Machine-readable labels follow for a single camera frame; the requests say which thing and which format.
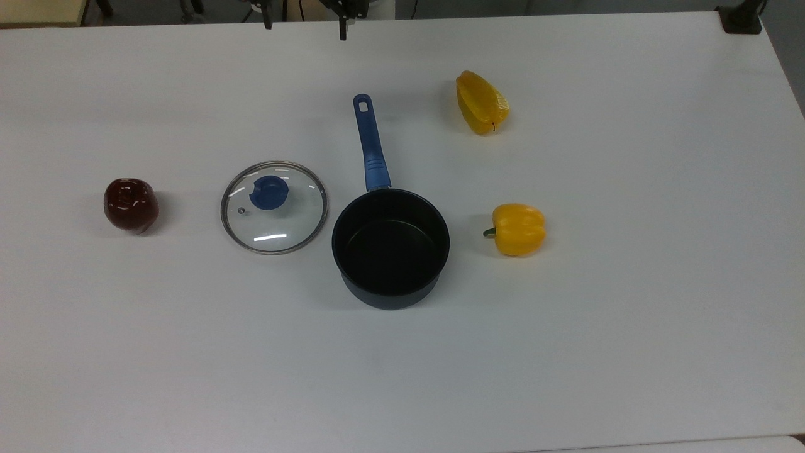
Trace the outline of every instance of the pan handle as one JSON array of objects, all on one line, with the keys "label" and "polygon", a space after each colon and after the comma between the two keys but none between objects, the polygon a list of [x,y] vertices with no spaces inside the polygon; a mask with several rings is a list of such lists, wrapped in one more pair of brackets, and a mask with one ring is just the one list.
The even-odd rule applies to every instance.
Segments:
[{"label": "pan handle", "polygon": [[389,171],[386,169],[386,159],[380,148],[380,135],[378,122],[374,119],[372,98],[368,94],[358,94],[353,99],[357,130],[361,134],[363,147],[363,164],[366,174],[366,191],[387,189],[391,187]]}]

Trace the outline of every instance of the black clamp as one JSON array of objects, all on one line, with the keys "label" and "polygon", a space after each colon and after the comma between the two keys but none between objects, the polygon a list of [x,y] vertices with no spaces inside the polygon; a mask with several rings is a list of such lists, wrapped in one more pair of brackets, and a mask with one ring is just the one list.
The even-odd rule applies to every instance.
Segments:
[{"label": "black clamp", "polygon": [[338,15],[341,40],[347,40],[347,21],[364,19],[369,13],[369,0],[319,0],[322,5]]}]

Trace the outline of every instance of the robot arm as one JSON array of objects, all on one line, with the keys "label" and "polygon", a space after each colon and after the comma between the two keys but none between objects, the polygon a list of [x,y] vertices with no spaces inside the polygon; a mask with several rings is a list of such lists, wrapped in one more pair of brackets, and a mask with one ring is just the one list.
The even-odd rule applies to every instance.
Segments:
[{"label": "robot arm", "polygon": [[[341,40],[347,40],[347,21],[363,19],[369,13],[369,0],[319,0],[322,5],[338,15]],[[262,13],[262,23],[267,30],[274,23],[271,0],[250,0],[252,9]]]}]

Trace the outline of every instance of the blue handle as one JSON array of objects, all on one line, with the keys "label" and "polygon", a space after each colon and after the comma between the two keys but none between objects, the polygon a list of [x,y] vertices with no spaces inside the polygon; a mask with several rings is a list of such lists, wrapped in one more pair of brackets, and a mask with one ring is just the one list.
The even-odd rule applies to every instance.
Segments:
[{"label": "blue handle", "polygon": [[387,189],[391,187],[389,171],[386,169],[386,159],[383,158],[383,149],[380,148],[380,135],[378,122],[374,119],[372,98],[368,94],[358,94],[353,99],[355,106],[355,119],[357,130],[361,134],[363,147],[363,164],[366,174],[366,191]]},{"label": "blue handle", "polygon": [[254,191],[249,195],[254,207],[261,210],[275,210],[288,198],[288,184],[280,177],[270,175],[254,182]]}]

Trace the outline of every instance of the lid rim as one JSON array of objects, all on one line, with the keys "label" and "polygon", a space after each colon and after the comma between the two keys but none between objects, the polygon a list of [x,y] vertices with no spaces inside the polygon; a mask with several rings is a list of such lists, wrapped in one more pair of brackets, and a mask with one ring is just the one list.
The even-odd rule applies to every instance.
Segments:
[{"label": "lid rim", "polygon": [[[304,173],[306,176],[310,177],[310,179],[312,179],[316,183],[316,186],[319,188],[319,193],[321,194],[321,201],[322,201],[323,209],[322,209],[322,213],[321,213],[321,218],[319,219],[319,223],[316,224],[316,228],[314,228],[313,232],[307,238],[302,240],[301,242],[297,243],[293,247],[284,248],[282,250],[271,250],[271,251],[269,251],[269,250],[261,250],[259,248],[251,247],[247,243],[244,243],[243,241],[241,241],[237,237],[237,235],[235,235],[235,232],[232,230],[232,227],[229,225],[229,220],[227,219],[227,216],[226,216],[226,211],[227,211],[226,208],[227,208],[227,204],[229,202],[229,194],[232,193],[232,190],[241,181],[241,179],[243,177],[245,177],[250,172],[258,171],[258,170],[260,170],[260,169],[262,169],[264,167],[279,166],[279,165],[293,168],[295,170],[298,170],[298,171]],[[285,255],[287,253],[291,253],[292,251],[297,251],[300,248],[308,245],[313,240],[313,238],[315,238],[319,234],[319,232],[321,231],[321,228],[324,226],[324,223],[327,221],[328,213],[329,213],[329,200],[327,198],[327,190],[324,188],[324,183],[322,183],[321,180],[319,179],[319,177],[316,176],[316,174],[313,171],[311,171],[309,168],[305,167],[304,165],[297,164],[296,162],[290,162],[289,160],[267,160],[265,162],[261,162],[259,164],[254,164],[254,165],[248,167],[247,169],[245,169],[242,172],[238,173],[238,175],[235,178],[232,179],[232,182],[229,183],[229,185],[226,187],[226,190],[224,191],[224,197],[221,199],[221,223],[223,224],[224,229],[226,230],[226,233],[229,235],[230,238],[232,238],[235,241],[235,243],[237,243],[237,245],[245,248],[246,250],[253,251],[254,253],[258,253],[260,255]]]}]

